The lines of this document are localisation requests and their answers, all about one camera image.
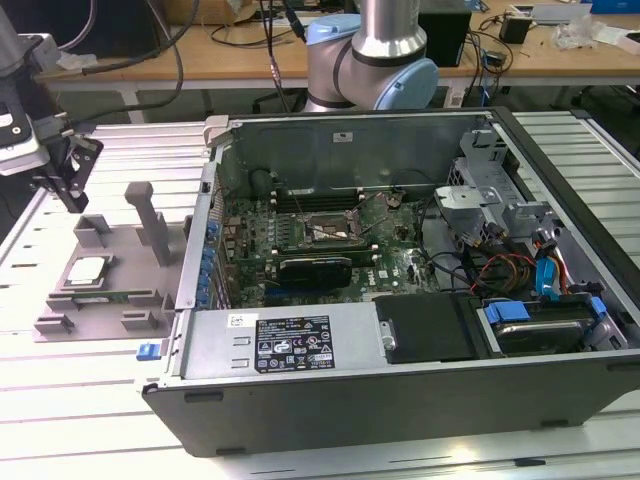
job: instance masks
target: metal bracket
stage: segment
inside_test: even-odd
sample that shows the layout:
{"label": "metal bracket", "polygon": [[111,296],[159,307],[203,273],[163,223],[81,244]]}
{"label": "metal bracket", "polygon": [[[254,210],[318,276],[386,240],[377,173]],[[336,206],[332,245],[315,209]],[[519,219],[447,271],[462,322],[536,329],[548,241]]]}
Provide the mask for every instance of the metal bracket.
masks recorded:
{"label": "metal bracket", "polygon": [[229,123],[229,115],[214,115],[204,122],[204,142],[207,148],[214,149],[231,136],[233,125]]}
{"label": "metal bracket", "polygon": [[552,214],[547,202],[512,203],[502,212],[502,219],[512,237],[528,237]]}

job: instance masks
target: power supply label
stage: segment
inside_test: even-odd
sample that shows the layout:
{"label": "power supply label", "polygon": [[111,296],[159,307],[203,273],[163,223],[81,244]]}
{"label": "power supply label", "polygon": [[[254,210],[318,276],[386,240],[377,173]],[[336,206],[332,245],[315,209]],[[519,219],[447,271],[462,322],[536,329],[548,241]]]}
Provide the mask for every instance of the power supply label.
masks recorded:
{"label": "power supply label", "polygon": [[335,368],[328,316],[256,321],[258,373]]}

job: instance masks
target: aluminum extrusion table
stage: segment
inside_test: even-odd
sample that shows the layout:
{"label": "aluminum extrusion table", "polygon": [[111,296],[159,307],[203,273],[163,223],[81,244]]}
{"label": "aluminum extrusion table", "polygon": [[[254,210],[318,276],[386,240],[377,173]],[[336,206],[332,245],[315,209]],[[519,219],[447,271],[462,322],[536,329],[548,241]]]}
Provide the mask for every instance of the aluminum extrusion table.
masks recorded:
{"label": "aluminum extrusion table", "polygon": [[[569,113],[516,117],[638,264],[640,173],[635,160],[590,120]],[[209,156],[202,127],[182,123],[98,128],[94,137],[105,143],[105,150],[87,186],[87,212],[102,213],[115,225],[136,222],[123,193],[129,181],[150,180],[156,208],[167,222],[181,221],[193,209],[201,167]],[[531,180],[526,182],[541,196]],[[136,393],[137,382],[153,379],[160,368],[160,362],[136,361],[141,340],[31,340],[33,321],[73,250],[76,220],[60,201],[40,191],[0,247],[2,478],[188,474],[194,479],[274,479],[350,474],[367,479],[473,475],[495,480],[640,475],[640,391],[577,428],[193,458]]]}

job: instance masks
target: black cable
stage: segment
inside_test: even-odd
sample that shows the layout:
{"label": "black cable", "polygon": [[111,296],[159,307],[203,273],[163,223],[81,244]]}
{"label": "black cable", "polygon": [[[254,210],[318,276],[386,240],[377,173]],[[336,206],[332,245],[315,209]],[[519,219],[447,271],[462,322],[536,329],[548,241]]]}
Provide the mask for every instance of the black cable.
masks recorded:
{"label": "black cable", "polygon": [[273,84],[278,92],[278,97],[280,97],[280,101],[282,102],[282,107],[284,108],[284,111],[288,113],[289,106],[287,105],[287,101],[284,97],[284,91],[282,89],[280,69],[278,68],[278,62],[273,55],[273,0],[269,0],[269,25],[267,25],[267,20],[265,18],[266,12],[262,3],[263,1],[264,0],[259,0],[258,5],[260,6],[260,13],[262,14],[264,35],[267,39],[267,52],[269,53],[269,60],[271,62],[271,77],[273,78]]}
{"label": "black cable", "polygon": [[287,0],[282,0],[282,5],[284,5],[284,14],[289,20],[289,25],[291,25],[291,30],[296,34],[300,40],[302,40],[305,44],[307,43],[307,37],[304,34],[304,26],[300,22],[296,11],[291,8],[289,2]]}
{"label": "black cable", "polygon": [[471,39],[471,44],[473,45],[473,50],[476,53],[476,71],[473,74],[473,78],[471,79],[471,84],[469,85],[469,88],[467,88],[467,91],[464,94],[464,97],[462,97],[462,103],[461,106],[464,107],[465,102],[467,101],[467,99],[469,98],[469,95],[471,95],[471,91],[473,90],[473,86],[476,83],[476,79],[478,78],[478,75],[480,74],[480,68],[481,68],[481,62],[482,62],[482,58],[480,55],[480,45],[478,42],[478,35],[474,36],[474,33],[471,31],[471,29],[469,29],[469,32],[467,33],[467,35],[469,36],[469,38]]}
{"label": "black cable", "polygon": [[500,88],[500,78],[505,72],[507,72],[511,68],[511,65],[513,65],[513,60],[514,60],[513,50],[507,43],[503,42],[500,38],[496,37],[495,35],[491,35],[490,33],[472,31],[471,34],[484,35],[485,37],[489,37],[494,41],[498,42],[499,44],[501,44],[503,47],[505,47],[507,49],[507,52],[509,53],[508,55],[509,58],[506,65],[502,65],[501,67],[496,67],[496,68],[493,68],[492,66],[489,66],[489,65],[484,65],[484,64],[482,65],[482,68],[484,70],[495,75],[496,77],[493,93],[491,94],[491,98],[490,98],[490,101],[493,102],[496,94],[498,93],[498,89]]}
{"label": "black cable", "polygon": [[[422,233],[422,225],[424,224],[425,218],[427,216],[427,210],[429,209],[429,206],[431,205],[431,203],[433,203],[435,201],[434,197],[431,197],[431,199],[425,204],[425,206],[422,208],[422,213],[420,215],[420,220],[418,222],[418,247],[420,249],[420,253],[422,254],[422,256],[424,257],[424,259],[427,262],[430,262],[435,268],[437,268],[438,270],[441,270],[445,273],[448,273],[449,275],[451,275],[452,277],[457,278],[458,280],[460,280],[463,283],[466,283],[467,285],[470,285],[469,280],[466,277],[463,277],[460,274],[457,274],[456,272],[454,272],[453,270],[449,270],[446,267],[443,267],[442,265],[440,265],[438,262],[435,262],[433,260],[433,258],[435,257],[431,257],[429,255],[429,253],[427,252],[427,250],[424,248],[424,235]],[[437,255],[441,255],[444,253],[450,253],[450,252],[440,252]]]}
{"label": "black cable", "polygon": [[[155,5],[153,4],[153,1],[147,0],[147,5],[149,6],[154,16],[156,17],[156,20],[160,24],[160,27],[163,33],[165,34],[165,36],[167,37],[167,39],[171,38],[169,33],[169,27],[164,21],[164,19],[162,18],[162,16],[160,15],[160,13],[158,12]],[[172,48],[173,48],[173,53],[176,57],[176,68],[178,70],[178,80],[176,82],[176,87],[171,93],[171,95],[169,95],[167,98],[159,102],[141,103],[139,105],[128,105],[124,107],[109,108],[109,109],[103,110],[102,112],[89,115],[88,117],[75,120],[72,122],[72,124],[76,125],[82,122],[89,122],[91,120],[95,120],[96,118],[104,117],[105,115],[111,115],[114,113],[137,112],[141,110],[151,110],[155,108],[161,108],[173,102],[176,98],[180,96],[180,93],[182,92],[182,85],[184,84],[184,66],[182,65],[182,57],[180,57],[180,52],[178,51],[178,47],[174,44]]]}
{"label": "black cable", "polygon": [[480,32],[484,32],[492,25],[497,25],[498,23],[503,22],[503,18],[506,17],[506,13],[501,13],[500,15],[494,15],[493,17],[485,18],[480,25],[478,25],[478,30]]}
{"label": "black cable", "polygon": [[427,181],[431,182],[433,185],[436,185],[436,186],[437,186],[437,185],[439,185],[439,184],[438,184],[438,183],[436,183],[436,181],[435,181],[433,178],[431,178],[431,177],[430,177],[430,176],[429,176],[429,175],[428,175],[424,170],[421,170],[421,169],[419,169],[419,168],[402,168],[402,169],[400,169],[400,170],[397,170],[397,171],[393,174],[393,177],[391,177],[391,182],[390,182],[391,187],[395,188],[395,187],[398,185],[399,181],[400,181],[400,176],[401,176],[403,173],[408,173],[408,172],[415,172],[415,173],[418,173],[418,174],[422,175],[424,178],[426,178],[426,179],[427,179]]}
{"label": "black cable", "polygon": [[16,215],[15,213],[13,213],[13,210],[11,210],[11,204],[9,203],[9,200],[7,199],[7,197],[4,196],[4,193],[2,192],[0,192],[0,200],[2,200],[2,203],[4,203],[4,206],[6,207],[7,213],[9,214],[9,216],[14,220],[18,220],[20,215]]}
{"label": "black cable", "polygon": [[[226,25],[222,25],[221,27],[216,28],[213,32],[209,34],[209,38],[213,42],[219,43],[220,45],[226,45],[227,47],[237,47],[237,48],[250,48],[250,47],[267,48],[268,47],[266,38],[263,38],[262,40],[256,40],[255,42],[246,42],[246,43],[235,43],[235,42],[229,42],[227,40],[220,40],[219,38],[216,38],[215,34],[221,30],[224,30],[225,28],[227,28]],[[293,30],[287,30],[286,32],[282,32],[277,35],[274,35],[273,40],[275,40],[276,38],[284,37],[285,35],[289,35],[292,32]]]}
{"label": "black cable", "polygon": [[169,40],[167,43],[162,43],[160,46],[158,46],[157,48],[154,48],[150,52],[147,52],[147,53],[145,53],[143,55],[140,55],[138,57],[130,58],[130,59],[125,60],[123,62],[112,63],[110,65],[97,65],[95,67],[83,68],[82,69],[82,74],[83,75],[93,75],[93,74],[96,74],[96,73],[113,72],[114,70],[120,70],[122,68],[132,67],[134,65],[138,65],[139,63],[142,63],[142,62],[144,62],[146,60],[149,60],[151,58],[156,58],[161,53],[163,53],[163,52],[169,50],[171,47],[173,47],[178,42],[178,40],[180,40],[184,36],[184,34],[187,33],[187,30],[189,30],[189,28],[193,24],[193,21],[196,18],[196,14],[198,13],[198,7],[199,6],[200,6],[200,0],[193,0],[193,5],[191,7],[191,12],[189,13],[189,18],[185,21],[185,23],[182,26],[182,28],[180,30],[178,30],[178,33],[176,33],[171,38],[171,40]]}

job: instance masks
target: power cable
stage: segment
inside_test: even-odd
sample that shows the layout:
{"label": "power cable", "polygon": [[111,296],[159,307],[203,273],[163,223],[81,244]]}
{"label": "power cable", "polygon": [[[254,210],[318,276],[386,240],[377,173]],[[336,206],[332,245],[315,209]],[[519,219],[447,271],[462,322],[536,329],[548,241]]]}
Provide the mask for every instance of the power cable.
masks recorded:
{"label": "power cable", "polygon": [[89,32],[93,28],[93,24],[96,23],[96,18],[98,16],[98,0],[89,0],[89,18],[87,19],[87,23],[85,23],[80,33],[76,35],[76,38],[71,40],[70,42],[65,43],[60,48],[61,51],[66,52],[67,50],[71,50],[73,47],[76,47],[82,42]]}
{"label": "power cable", "polygon": [[138,65],[139,63],[142,63],[142,62],[144,62],[146,60],[149,60],[151,58],[157,57],[162,52],[165,52],[165,51],[169,50],[171,47],[173,47],[178,42],[178,40],[180,40],[184,36],[184,34],[187,33],[187,30],[189,30],[189,28],[191,27],[191,25],[193,24],[193,22],[194,22],[194,20],[196,18],[199,6],[200,6],[200,0],[193,0],[193,5],[191,7],[191,12],[189,13],[189,17],[185,21],[185,23],[182,26],[182,28],[180,28],[180,30],[178,30],[178,32],[173,37],[171,37],[171,40],[169,40],[167,43],[164,43],[164,44],[158,46],[157,48],[154,48],[150,52],[147,52],[147,53],[145,53],[143,55],[140,55],[138,57],[130,58],[130,59],[125,60],[123,62],[112,63],[110,65],[97,65],[95,67],[83,68],[82,69],[82,74],[83,75],[93,75],[93,74],[96,74],[96,73],[112,72],[114,70],[120,70],[122,68],[132,67],[132,66]]}
{"label": "power cable", "polygon": [[262,15],[262,27],[264,28],[264,35],[267,39],[267,52],[269,54],[269,62],[271,64],[271,77],[273,78],[273,84],[278,92],[278,97],[282,102],[282,107],[285,112],[289,112],[289,106],[284,97],[284,90],[282,89],[282,77],[280,76],[280,69],[278,68],[278,62],[273,53],[273,0],[269,0],[269,22],[267,24],[266,11],[263,4],[264,0],[259,0],[260,13]]}
{"label": "power cable", "polygon": [[[164,21],[164,19],[162,18],[162,15],[158,11],[157,7],[153,3],[153,0],[146,0],[146,2],[149,8],[151,9],[151,11],[153,12],[153,15],[155,16],[156,20],[160,24],[160,28],[162,29],[162,32],[164,33],[165,37],[167,38],[169,43],[171,43],[171,33],[169,32],[169,27]],[[128,105],[125,107],[117,107],[117,108],[110,108],[107,110],[103,110],[102,112],[95,113],[93,115],[90,115],[85,118],[81,118],[79,120],[75,120],[73,124],[88,122],[91,120],[95,120],[96,118],[104,117],[105,115],[111,115],[114,113],[136,112],[141,110],[151,110],[154,108],[161,108],[169,105],[171,102],[177,99],[180,93],[182,92],[182,85],[184,83],[184,66],[182,64],[182,57],[180,57],[180,52],[178,51],[178,47],[175,45],[175,42],[173,43],[172,48],[173,48],[173,53],[176,57],[176,68],[178,70],[178,80],[176,82],[176,87],[171,93],[171,95],[169,95],[167,98],[159,102],[142,103],[140,105]]]}

